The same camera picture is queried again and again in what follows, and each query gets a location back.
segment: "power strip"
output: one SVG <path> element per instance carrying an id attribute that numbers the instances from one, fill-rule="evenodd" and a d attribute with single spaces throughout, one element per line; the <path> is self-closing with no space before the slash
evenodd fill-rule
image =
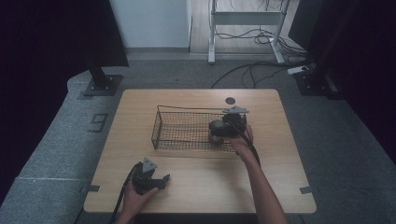
<path id="1" fill-rule="evenodd" d="M 308 70 L 309 69 L 307 66 L 295 67 L 295 68 L 288 69 L 288 74 L 294 75 L 296 73 L 302 73 L 302 72 L 306 72 Z"/>

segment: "gray mat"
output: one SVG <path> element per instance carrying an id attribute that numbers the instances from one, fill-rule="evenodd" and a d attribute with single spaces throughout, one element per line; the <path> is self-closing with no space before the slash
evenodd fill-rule
<path id="1" fill-rule="evenodd" d="M 115 96 L 84 100 L 79 96 L 90 74 L 71 78 L 63 106 L 0 209 L 0 222 L 76 219 L 124 90 L 208 89 L 223 74 L 246 63 L 254 62 L 133 60 L 131 68 L 104 69 L 106 74 L 124 75 Z M 278 69 L 254 68 L 255 78 Z M 215 88 L 244 88 L 242 71 L 228 75 Z M 248 76 L 245 83 L 252 86 Z M 257 87 L 278 90 L 318 206 L 312 215 L 288 214 L 290 223 L 396 223 L 395 165 L 346 102 L 301 96 L 286 71 Z M 106 115 L 103 127 L 92 123 L 95 115 L 97 119 Z M 109 214 L 83 212 L 78 223 L 106 223 L 108 218 Z"/>

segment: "metal wire basket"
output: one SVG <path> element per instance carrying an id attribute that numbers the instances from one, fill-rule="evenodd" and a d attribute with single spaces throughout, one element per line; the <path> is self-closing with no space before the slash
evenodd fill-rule
<path id="1" fill-rule="evenodd" d="M 177 111 L 163 112 L 161 108 Z M 224 114 L 199 113 L 203 108 L 183 108 L 166 105 L 157 106 L 157 116 L 151 141 L 155 149 L 192 150 L 209 149 L 234 152 L 231 144 L 215 144 L 210 141 L 209 123 L 221 119 Z"/>

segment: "white wall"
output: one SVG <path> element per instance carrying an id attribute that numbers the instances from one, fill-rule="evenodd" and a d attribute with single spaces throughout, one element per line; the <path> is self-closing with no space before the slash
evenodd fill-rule
<path id="1" fill-rule="evenodd" d="M 125 48 L 188 48 L 190 0 L 110 0 Z"/>

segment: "human hand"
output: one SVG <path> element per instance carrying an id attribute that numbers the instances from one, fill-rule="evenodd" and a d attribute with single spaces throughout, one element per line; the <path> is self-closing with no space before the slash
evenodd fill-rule
<path id="1" fill-rule="evenodd" d="M 251 126 L 247 124 L 247 128 L 245 129 L 245 136 L 250 139 L 250 142 L 253 144 L 253 131 Z M 224 137 L 225 140 L 231 143 L 231 146 L 235 150 L 235 152 L 241 157 L 243 162 L 246 162 L 250 158 L 254 159 L 254 155 L 251 152 L 250 148 L 248 147 L 248 143 L 242 136 L 236 136 L 234 138 L 231 137 Z"/>
<path id="2" fill-rule="evenodd" d="M 129 223 L 134 216 L 142 210 L 145 203 L 157 193 L 157 191 L 158 188 L 155 188 L 146 192 L 144 195 L 140 195 L 134 189 L 132 181 L 129 181 L 123 197 L 122 212 L 120 213 L 116 223 Z"/>

